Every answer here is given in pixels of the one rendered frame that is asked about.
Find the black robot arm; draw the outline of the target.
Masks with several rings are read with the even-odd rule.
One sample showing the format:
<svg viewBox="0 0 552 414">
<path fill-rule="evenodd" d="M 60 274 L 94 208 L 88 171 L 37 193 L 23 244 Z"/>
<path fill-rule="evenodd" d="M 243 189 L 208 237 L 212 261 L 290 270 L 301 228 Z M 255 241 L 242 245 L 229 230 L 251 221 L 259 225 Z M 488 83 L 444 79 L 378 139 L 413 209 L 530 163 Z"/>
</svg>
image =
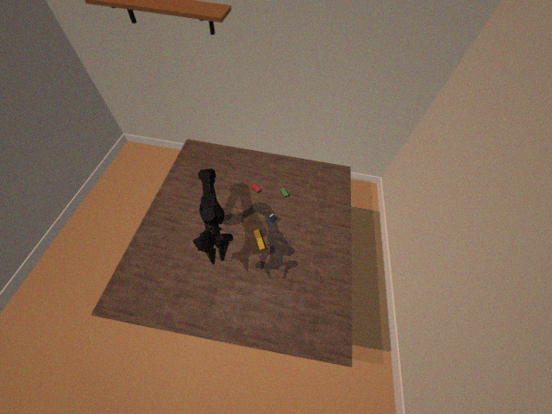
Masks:
<svg viewBox="0 0 552 414">
<path fill-rule="evenodd" d="M 204 221 L 205 228 L 211 225 L 222 224 L 224 219 L 223 208 L 221 208 L 221 205 L 219 205 L 216 200 L 214 189 L 215 177 L 216 172 L 212 168 L 203 169 L 198 172 L 198 178 L 201 179 L 203 184 L 203 196 L 201 197 L 199 212 Z M 206 230 L 206 232 L 202 232 L 193 242 L 195 246 L 198 247 L 201 244 L 206 244 L 209 239 L 213 241 L 213 236 L 209 230 Z"/>
</svg>

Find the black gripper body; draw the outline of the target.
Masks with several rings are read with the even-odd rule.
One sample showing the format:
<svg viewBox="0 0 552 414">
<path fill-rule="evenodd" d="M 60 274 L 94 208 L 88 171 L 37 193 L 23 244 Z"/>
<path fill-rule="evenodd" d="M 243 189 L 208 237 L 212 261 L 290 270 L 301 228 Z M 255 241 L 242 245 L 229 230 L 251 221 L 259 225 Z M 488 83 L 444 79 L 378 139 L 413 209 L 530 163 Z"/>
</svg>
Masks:
<svg viewBox="0 0 552 414">
<path fill-rule="evenodd" d="M 231 234 L 220 234 L 221 228 L 219 228 L 218 225 L 208 226 L 205 228 L 204 231 L 206 232 L 206 230 L 209 230 L 209 232 L 211 232 L 213 236 L 213 241 L 210 241 L 209 239 L 208 241 L 206 241 L 206 244 L 199 245 L 198 251 L 201 251 L 207 248 L 214 248 L 214 245 L 219 242 L 230 242 L 233 240 L 233 236 Z"/>
</svg>

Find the yellow rectangular bar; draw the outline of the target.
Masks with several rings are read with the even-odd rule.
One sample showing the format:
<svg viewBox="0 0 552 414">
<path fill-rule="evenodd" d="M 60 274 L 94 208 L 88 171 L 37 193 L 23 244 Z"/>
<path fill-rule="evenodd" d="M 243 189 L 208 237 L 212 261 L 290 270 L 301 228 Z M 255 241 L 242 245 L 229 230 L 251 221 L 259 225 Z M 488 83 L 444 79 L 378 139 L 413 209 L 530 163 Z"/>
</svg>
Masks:
<svg viewBox="0 0 552 414">
<path fill-rule="evenodd" d="M 258 244 L 258 247 L 259 247 L 259 250 L 265 250 L 265 246 L 264 246 L 264 243 L 262 241 L 262 238 L 261 238 L 261 235 L 260 235 L 260 231 L 257 229 L 257 230 L 254 230 L 254 235 L 255 235 L 255 238 L 256 238 L 256 241 L 257 241 L 257 244 Z"/>
</svg>

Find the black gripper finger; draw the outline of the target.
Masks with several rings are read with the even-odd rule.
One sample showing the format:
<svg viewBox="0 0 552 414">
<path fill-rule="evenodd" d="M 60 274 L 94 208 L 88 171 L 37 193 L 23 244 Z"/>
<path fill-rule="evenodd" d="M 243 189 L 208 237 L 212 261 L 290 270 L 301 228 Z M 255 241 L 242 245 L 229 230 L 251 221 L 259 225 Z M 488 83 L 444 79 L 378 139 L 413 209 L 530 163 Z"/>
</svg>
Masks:
<svg viewBox="0 0 552 414">
<path fill-rule="evenodd" d="M 201 250 L 202 252 L 205 252 L 207 256 L 210 259 L 211 264 L 215 264 L 215 258 L 216 258 L 216 249 L 215 248 L 207 248 Z"/>
<path fill-rule="evenodd" d="M 215 246 L 218 248 L 221 261 L 224 261 L 224 257 L 225 257 L 228 245 L 229 245 L 229 242 L 219 242 L 215 244 Z"/>
</svg>

